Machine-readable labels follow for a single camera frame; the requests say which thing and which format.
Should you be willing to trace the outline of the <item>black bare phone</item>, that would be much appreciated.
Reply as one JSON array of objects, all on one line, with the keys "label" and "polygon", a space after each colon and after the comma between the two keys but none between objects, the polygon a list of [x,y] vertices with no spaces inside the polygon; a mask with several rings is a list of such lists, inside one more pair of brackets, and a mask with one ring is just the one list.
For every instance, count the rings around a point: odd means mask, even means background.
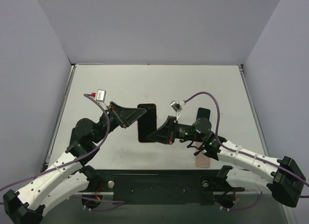
[{"label": "black bare phone", "polygon": [[210,124],[209,118],[210,118],[211,111],[206,108],[198,108],[197,116],[196,116],[196,123],[204,122],[207,124]]}]

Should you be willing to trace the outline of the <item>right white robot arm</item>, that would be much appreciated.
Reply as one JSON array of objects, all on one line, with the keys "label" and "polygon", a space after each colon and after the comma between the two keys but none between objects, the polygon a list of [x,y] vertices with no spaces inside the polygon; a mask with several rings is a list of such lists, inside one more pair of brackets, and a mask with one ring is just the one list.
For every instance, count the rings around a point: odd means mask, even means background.
[{"label": "right white robot arm", "polygon": [[301,198],[306,178],[294,159],[285,156],[273,158],[249,151],[240,145],[211,131],[211,123],[198,118],[192,125],[178,123],[176,117],[169,116],[166,122],[147,137],[150,141],[172,145],[176,139],[182,142],[200,142],[195,155],[235,165],[222,167],[216,177],[216,185],[222,190],[229,187],[256,190],[272,197],[279,203],[295,208]]}]

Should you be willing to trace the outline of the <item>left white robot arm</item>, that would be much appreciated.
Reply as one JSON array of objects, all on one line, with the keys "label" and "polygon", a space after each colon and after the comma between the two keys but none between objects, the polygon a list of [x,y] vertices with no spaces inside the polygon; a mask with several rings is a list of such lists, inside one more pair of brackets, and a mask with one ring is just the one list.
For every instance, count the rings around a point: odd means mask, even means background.
[{"label": "left white robot arm", "polygon": [[79,120],[70,144],[61,156],[34,180],[3,195],[5,213],[15,224],[39,224],[44,215],[71,195],[99,186],[95,170],[87,166],[117,127],[128,128],[146,113],[143,108],[125,108],[110,102],[97,123]]}]

